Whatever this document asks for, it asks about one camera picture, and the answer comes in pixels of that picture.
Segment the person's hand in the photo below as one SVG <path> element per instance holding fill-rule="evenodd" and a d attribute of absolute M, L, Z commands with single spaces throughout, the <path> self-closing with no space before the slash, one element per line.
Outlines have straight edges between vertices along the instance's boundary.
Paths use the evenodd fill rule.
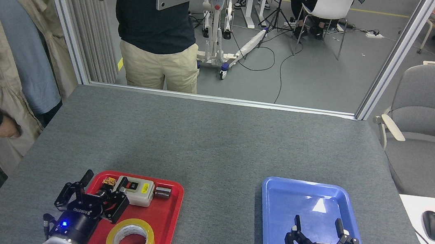
<path fill-rule="evenodd" d="M 2 115 L 2 117 L 0 117 L 0 137 L 19 138 L 20 136 L 21 136 L 21 132 L 15 120 L 11 119 L 5 114 Z"/>

